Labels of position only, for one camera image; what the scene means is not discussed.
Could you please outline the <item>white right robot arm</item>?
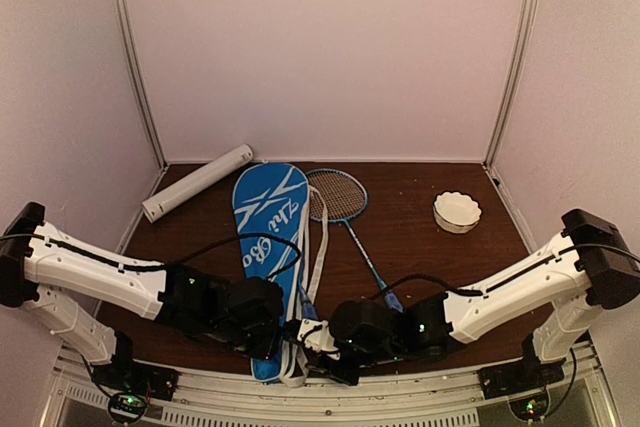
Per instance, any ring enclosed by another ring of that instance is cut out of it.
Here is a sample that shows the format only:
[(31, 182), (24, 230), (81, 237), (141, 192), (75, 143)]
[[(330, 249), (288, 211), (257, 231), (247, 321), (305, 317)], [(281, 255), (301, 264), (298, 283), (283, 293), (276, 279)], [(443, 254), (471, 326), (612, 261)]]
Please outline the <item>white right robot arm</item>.
[(604, 310), (639, 295), (639, 258), (612, 223), (587, 211), (563, 215), (563, 230), (512, 266), (468, 287), (398, 311), (375, 297), (341, 303), (327, 321), (304, 319), (296, 335), (311, 369), (347, 385), (364, 367), (437, 363), (512, 319), (551, 304), (549, 318), (522, 343), (521, 359), (480, 372), (488, 397), (563, 379), (576, 340)]

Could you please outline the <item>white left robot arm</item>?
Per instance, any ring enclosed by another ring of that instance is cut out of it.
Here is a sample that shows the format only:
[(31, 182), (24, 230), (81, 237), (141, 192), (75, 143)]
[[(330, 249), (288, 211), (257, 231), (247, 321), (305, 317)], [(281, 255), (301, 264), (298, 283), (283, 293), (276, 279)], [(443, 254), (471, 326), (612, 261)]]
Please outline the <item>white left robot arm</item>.
[(279, 350), (283, 291), (258, 277), (231, 282), (182, 263), (144, 261), (79, 241), (27, 203), (1, 237), (1, 303), (17, 308), (61, 287), (108, 302), (245, 357)]

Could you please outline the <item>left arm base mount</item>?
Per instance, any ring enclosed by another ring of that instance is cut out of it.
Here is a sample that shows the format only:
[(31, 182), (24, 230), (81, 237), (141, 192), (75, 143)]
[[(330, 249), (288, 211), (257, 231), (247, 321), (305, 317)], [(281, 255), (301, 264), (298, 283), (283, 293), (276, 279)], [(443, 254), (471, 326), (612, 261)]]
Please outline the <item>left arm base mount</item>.
[(107, 413), (122, 425), (138, 422), (152, 400), (171, 401), (179, 373), (170, 368), (133, 362), (130, 369), (115, 365), (95, 365), (90, 378), (106, 395)]

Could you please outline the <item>blue racket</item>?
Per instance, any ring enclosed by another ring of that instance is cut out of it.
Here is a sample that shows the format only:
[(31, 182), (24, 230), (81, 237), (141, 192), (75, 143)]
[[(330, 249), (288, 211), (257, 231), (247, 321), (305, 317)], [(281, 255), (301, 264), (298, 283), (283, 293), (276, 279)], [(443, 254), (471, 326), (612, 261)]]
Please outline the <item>blue racket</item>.
[(302, 318), (305, 320), (318, 321), (317, 311), (302, 285), (298, 286), (298, 297), (301, 304)]
[(316, 222), (322, 222), (323, 218), (326, 218), (328, 223), (346, 227), (383, 293), (386, 306), (403, 312), (404, 306), (398, 296), (383, 280), (350, 225), (350, 222), (361, 215), (368, 205), (368, 193), (365, 187), (349, 173), (336, 169), (311, 170), (306, 173), (306, 177), (309, 186), (317, 190), (313, 192), (313, 198), (310, 200), (310, 218)]

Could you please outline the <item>white shuttlecock tube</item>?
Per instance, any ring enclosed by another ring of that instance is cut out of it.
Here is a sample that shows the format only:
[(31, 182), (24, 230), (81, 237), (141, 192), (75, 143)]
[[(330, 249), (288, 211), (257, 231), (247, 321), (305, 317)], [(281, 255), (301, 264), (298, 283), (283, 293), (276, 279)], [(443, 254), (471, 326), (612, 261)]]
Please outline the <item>white shuttlecock tube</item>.
[(247, 144), (226, 152), (143, 201), (143, 214), (150, 223), (158, 221), (203, 190), (248, 164), (253, 157), (253, 150)]

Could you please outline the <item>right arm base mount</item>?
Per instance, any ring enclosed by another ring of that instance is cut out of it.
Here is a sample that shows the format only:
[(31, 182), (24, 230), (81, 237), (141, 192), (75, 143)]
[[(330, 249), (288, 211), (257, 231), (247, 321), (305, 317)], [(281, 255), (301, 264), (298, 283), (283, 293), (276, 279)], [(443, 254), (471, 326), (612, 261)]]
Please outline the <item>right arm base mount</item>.
[(539, 364), (525, 359), (484, 367), (477, 375), (486, 400), (507, 397), (515, 418), (529, 424), (553, 412), (548, 387), (565, 378), (563, 361)]

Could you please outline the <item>blue racket bag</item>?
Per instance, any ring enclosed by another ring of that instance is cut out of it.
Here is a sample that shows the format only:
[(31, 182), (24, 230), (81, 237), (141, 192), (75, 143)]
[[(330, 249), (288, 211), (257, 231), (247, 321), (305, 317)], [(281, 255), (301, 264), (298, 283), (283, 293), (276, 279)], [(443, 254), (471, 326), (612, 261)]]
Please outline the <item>blue racket bag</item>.
[(328, 245), (323, 229), (315, 264), (310, 266), (309, 205), (317, 192), (306, 175), (288, 163), (266, 163), (245, 170), (232, 193), (245, 274), (277, 283), (283, 290), (281, 324), (303, 319), (298, 297), (302, 285), (313, 302)]

